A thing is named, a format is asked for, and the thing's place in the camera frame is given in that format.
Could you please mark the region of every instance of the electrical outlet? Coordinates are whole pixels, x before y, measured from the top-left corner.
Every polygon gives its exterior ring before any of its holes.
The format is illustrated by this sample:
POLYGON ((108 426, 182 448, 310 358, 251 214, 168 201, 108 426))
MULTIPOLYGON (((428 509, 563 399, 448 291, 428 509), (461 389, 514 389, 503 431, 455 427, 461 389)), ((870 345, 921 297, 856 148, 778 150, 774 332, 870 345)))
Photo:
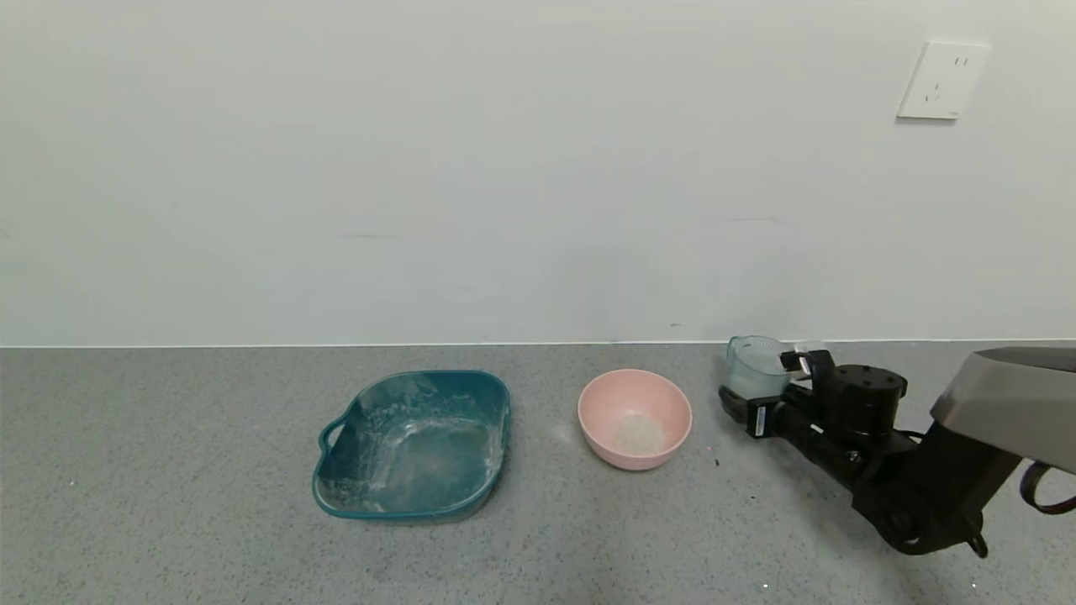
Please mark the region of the electrical outlet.
POLYGON ((896 115, 957 119, 972 98, 990 46, 928 42, 896 115))

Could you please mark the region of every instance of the white wall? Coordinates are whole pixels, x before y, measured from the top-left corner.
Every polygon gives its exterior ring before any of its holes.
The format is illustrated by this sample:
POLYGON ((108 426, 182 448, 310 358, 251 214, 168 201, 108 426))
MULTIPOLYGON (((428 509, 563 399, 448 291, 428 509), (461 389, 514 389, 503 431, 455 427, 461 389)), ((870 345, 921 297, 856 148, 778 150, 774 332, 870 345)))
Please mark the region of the white wall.
POLYGON ((0 11, 3 344, 1076 336, 1067 0, 0 11))

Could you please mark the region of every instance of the label sticker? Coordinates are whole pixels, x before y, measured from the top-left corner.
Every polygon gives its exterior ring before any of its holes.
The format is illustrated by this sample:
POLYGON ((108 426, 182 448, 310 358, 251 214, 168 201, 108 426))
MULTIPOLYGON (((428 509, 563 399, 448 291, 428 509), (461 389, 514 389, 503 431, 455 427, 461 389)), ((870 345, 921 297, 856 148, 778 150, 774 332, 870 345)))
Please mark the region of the label sticker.
POLYGON ((766 432, 766 408, 759 408, 759 416, 754 417, 754 436, 762 437, 766 432))

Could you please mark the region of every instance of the gray speckled floor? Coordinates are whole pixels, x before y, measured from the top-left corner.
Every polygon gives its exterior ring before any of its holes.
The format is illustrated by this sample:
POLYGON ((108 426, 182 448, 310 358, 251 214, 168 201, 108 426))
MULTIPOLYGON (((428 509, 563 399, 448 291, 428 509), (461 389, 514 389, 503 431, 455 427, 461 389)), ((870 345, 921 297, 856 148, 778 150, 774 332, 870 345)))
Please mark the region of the gray speckled floor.
MULTIPOLYGON (((924 430, 933 398, 987 346, 832 350, 908 377, 900 424, 924 430)), ((5 605, 1030 605, 1076 594, 1076 519, 1027 507, 1022 468, 987 508, 989 559, 963 547, 897 554, 821 472, 720 412, 721 347, 6 350, 0 364, 5 605), (650 473, 605 465, 577 426, 579 391, 619 367, 669 377, 694 406, 681 452, 650 473), (452 525, 326 516, 310 495, 318 431, 368 382, 415 368, 481 368, 508 384, 498 488, 452 525)))

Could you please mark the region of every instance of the measuring cup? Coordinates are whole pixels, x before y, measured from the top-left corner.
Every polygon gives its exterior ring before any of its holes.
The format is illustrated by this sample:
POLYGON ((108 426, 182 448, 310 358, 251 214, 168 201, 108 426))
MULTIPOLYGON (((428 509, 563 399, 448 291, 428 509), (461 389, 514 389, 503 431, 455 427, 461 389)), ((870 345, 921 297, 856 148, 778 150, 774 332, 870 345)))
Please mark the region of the measuring cup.
POLYGON ((724 385, 745 399, 780 395, 792 376, 781 366, 781 353, 792 347, 765 336, 736 336, 728 341, 724 385))

